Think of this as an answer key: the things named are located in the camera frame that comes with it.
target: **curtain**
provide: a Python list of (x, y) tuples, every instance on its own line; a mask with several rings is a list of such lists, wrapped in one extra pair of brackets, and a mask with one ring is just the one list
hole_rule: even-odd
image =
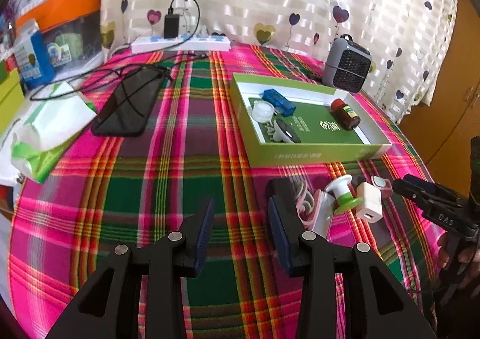
[[(350, 34), (373, 58), (363, 86), (396, 123), (412, 105), (430, 104), (448, 49), (457, 0), (197, 0), (200, 24), (231, 41), (325, 60), (331, 43)], [(138, 36), (161, 35), (171, 0), (102, 0), (106, 50)], [(176, 0), (181, 33), (198, 19), (191, 0)]]

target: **bed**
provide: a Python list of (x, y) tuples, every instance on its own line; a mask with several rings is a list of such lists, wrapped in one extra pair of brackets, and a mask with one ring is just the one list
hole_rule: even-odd
[[(180, 59), (170, 55), (171, 62)], [(120, 63), (107, 65), (165, 57), (160, 52), (124, 55)], [(217, 199), (207, 263), (197, 279), (182, 283), (188, 337), (293, 337), (302, 282), (283, 273), (268, 237), (267, 181), (302, 177), (313, 188), (324, 188), (343, 174), (363, 174), (369, 181), (372, 175), (394, 179), (410, 173), (430, 180), (414, 148), (362, 93), (357, 101), (393, 144), (381, 159), (249, 167), (229, 100), (232, 73), (310, 81), (307, 73), (321, 66), (309, 57), (233, 43), (229, 52), (211, 52), (207, 60), (173, 69), (176, 80), (159, 96), (143, 135), (97, 138), (86, 130), (43, 185), (27, 181), (11, 224), (8, 255), (9, 301), (27, 335), (45, 337), (112, 247), (145, 246), (176, 230), (207, 194)], [(111, 91), (106, 87), (89, 97), (101, 108)], [(367, 242), (406, 289), (418, 290), (429, 289), (437, 275), (434, 257), (441, 233), (411, 202), (393, 195), (383, 201), (383, 220), (368, 224), (347, 212), (334, 217), (329, 238), (345, 246)], [(339, 276), (339, 338), (345, 335), (342, 294)], [(413, 298), (428, 317), (429, 296)]]

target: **white power strip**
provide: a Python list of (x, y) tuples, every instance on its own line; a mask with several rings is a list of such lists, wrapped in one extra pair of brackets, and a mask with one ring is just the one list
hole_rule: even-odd
[(143, 53), (157, 50), (169, 51), (230, 51), (230, 40), (226, 36), (193, 36), (186, 43), (169, 48), (181, 41), (188, 39), (189, 35), (182, 35), (176, 39), (164, 39), (162, 36), (139, 37), (131, 44), (132, 53)]

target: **blue usb stick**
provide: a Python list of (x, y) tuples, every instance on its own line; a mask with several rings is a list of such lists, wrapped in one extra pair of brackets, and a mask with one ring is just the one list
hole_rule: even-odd
[(273, 88), (265, 90), (262, 99), (272, 104), (283, 117), (291, 116), (295, 112), (296, 106)]

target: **gray space heater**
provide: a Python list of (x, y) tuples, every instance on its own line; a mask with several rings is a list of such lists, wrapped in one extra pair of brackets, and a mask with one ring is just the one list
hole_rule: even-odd
[(322, 83), (325, 86), (340, 88), (358, 93), (370, 70), (371, 56), (350, 35), (341, 35), (332, 43), (325, 62)]

